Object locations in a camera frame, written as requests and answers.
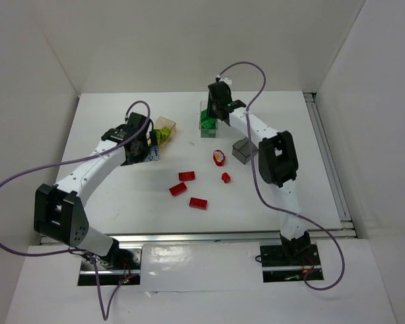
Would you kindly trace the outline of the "smoky grey container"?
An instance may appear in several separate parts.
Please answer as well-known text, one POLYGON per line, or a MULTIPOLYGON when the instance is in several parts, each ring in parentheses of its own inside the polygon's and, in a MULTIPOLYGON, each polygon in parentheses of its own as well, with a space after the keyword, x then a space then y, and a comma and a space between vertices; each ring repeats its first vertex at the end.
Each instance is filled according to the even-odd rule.
POLYGON ((250 161, 251 155, 258 153, 258 148, 253 143, 249 146, 249 140, 243 138, 232 145, 232 155, 242 164, 247 164, 250 161))

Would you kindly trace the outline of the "aluminium side rail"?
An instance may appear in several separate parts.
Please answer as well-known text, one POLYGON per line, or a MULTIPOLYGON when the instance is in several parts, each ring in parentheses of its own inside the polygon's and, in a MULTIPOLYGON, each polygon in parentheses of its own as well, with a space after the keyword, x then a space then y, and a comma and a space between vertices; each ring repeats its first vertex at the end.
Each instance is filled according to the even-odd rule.
POLYGON ((335 167, 333 156, 331 154, 331 149, 329 147, 327 136, 321 121, 321 116, 319 114, 319 110, 315 101, 316 94, 312 92, 304 92, 303 97, 319 145, 321 157, 327 173, 337 213, 340 217, 340 223, 342 228, 337 229, 336 231, 340 232, 342 230, 343 232, 346 232, 346 234, 342 234, 342 236, 345 237, 348 236, 356 237, 356 230, 354 228, 354 223, 350 216, 350 211, 344 196, 344 191, 340 183, 339 175, 335 167))

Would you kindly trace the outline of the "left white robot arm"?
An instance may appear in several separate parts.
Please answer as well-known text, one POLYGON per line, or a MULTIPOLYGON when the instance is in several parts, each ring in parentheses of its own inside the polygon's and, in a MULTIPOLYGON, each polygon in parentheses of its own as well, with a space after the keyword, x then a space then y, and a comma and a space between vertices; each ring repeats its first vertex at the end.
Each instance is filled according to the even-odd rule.
POLYGON ((96 149, 73 172, 52 186, 39 186, 35 192, 34 230, 70 248, 90 252, 108 269, 123 263, 132 267, 133 253, 91 227, 84 208, 113 170, 160 158, 151 124, 147 116, 129 114, 124 124, 101 136, 96 149))

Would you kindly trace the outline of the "small red lego brick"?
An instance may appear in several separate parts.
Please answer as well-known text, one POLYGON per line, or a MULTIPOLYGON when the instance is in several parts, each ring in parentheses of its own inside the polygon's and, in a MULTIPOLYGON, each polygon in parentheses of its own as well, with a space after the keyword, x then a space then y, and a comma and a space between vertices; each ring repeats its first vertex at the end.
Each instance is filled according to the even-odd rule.
POLYGON ((230 180, 231 180, 230 175, 228 173, 226 173, 226 172, 222 173, 221 179, 226 184, 229 183, 230 180))

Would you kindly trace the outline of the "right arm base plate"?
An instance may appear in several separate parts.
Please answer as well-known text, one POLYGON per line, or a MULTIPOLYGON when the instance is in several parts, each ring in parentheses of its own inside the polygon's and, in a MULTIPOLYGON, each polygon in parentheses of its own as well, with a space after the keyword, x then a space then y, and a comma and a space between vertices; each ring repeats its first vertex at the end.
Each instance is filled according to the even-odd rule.
POLYGON ((309 281, 324 279, 316 244, 295 261, 287 260, 280 245, 260 246, 254 260, 261 264, 264 283, 303 281, 305 275, 309 281))

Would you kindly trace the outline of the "red rounded lego brick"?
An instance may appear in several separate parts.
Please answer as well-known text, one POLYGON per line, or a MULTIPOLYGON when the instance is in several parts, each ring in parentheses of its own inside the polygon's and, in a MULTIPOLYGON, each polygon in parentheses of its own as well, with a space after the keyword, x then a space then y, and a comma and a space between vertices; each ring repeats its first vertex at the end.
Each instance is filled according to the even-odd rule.
POLYGON ((184 193, 185 191, 187 191, 187 186, 184 182, 180 182, 179 184, 176 184, 175 186, 169 189, 169 192, 171 193, 172 196, 178 196, 184 193))

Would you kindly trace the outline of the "amber transparent container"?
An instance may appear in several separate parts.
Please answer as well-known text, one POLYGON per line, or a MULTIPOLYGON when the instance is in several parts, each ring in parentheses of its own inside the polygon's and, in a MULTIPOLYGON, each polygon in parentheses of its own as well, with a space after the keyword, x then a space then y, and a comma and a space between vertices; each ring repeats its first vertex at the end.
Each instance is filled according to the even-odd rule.
POLYGON ((155 133, 159 149, 162 150, 176 135, 176 123, 171 119, 161 116, 157 118, 155 123, 151 122, 149 130, 150 135, 153 132, 155 133))

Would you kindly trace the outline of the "red flower lego piece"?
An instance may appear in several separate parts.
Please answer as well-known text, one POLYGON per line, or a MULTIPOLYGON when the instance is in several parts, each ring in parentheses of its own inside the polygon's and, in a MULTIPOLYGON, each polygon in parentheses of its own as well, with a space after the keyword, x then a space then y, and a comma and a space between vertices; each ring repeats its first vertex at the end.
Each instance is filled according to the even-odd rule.
POLYGON ((226 162, 226 156, 223 151, 221 150, 214 150, 213 151, 213 160, 218 167, 224 166, 226 162))

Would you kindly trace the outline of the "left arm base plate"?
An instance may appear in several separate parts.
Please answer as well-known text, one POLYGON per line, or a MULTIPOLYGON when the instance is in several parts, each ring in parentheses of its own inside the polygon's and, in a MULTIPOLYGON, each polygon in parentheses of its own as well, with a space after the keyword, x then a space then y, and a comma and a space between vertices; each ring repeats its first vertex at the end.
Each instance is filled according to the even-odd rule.
MULTIPOLYGON (((116 286, 119 280, 124 280, 124 286, 140 285, 140 267, 142 247, 132 246, 128 249, 132 260, 128 257, 121 259, 118 266, 111 266, 101 261, 97 256, 97 269, 101 286, 116 286)), ((95 266, 87 256, 83 257, 78 275, 78 286, 96 286, 95 266)))

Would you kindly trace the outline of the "lime lego brick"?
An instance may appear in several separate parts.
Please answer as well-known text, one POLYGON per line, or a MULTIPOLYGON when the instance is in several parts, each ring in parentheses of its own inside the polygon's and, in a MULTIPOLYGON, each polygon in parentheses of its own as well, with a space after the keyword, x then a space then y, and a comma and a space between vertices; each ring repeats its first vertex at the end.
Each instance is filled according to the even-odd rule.
POLYGON ((149 146, 158 146, 159 136, 155 130, 149 133, 149 146))
POLYGON ((163 127, 157 130, 157 134, 159 136, 159 142, 165 142, 169 138, 171 130, 168 127, 163 127))

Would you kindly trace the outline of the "clear transparent container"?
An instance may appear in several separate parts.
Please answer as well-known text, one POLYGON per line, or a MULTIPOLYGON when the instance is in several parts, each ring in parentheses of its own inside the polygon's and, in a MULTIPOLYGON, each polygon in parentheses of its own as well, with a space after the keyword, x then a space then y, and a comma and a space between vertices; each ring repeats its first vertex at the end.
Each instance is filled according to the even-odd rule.
POLYGON ((206 101, 201 101, 200 102, 200 111, 199 111, 199 130, 200 130, 200 137, 201 138, 216 138, 217 137, 217 130, 218 130, 218 120, 214 117, 209 117, 209 119, 215 119, 216 122, 216 128, 213 130, 204 130, 201 127, 201 121, 200 121, 200 113, 201 111, 204 111, 205 109, 208 110, 207 108, 207 102, 206 101))

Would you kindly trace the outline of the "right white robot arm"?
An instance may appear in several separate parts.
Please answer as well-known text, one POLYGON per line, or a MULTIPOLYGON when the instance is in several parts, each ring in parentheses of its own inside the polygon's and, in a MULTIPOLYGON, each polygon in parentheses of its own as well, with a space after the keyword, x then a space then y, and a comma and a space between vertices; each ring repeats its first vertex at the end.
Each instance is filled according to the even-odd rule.
POLYGON ((291 133, 268 126, 249 112, 245 103, 233 100, 223 78, 216 77, 208 91, 208 116, 241 132, 251 146, 258 148, 253 172, 259 172, 273 192, 283 255, 288 262, 298 263, 311 247, 311 239, 306 224, 299 218, 301 210, 295 189, 298 158, 291 133))

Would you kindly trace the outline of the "aluminium front rail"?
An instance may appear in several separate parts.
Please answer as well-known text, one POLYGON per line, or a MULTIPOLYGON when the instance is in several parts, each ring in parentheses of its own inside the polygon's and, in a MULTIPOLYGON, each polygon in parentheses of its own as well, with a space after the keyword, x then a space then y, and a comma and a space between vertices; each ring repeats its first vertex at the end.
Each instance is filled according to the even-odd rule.
POLYGON ((201 232, 167 234, 129 234, 113 236, 121 243, 152 242, 220 242, 220 241, 263 241, 279 240, 279 232, 201 232))

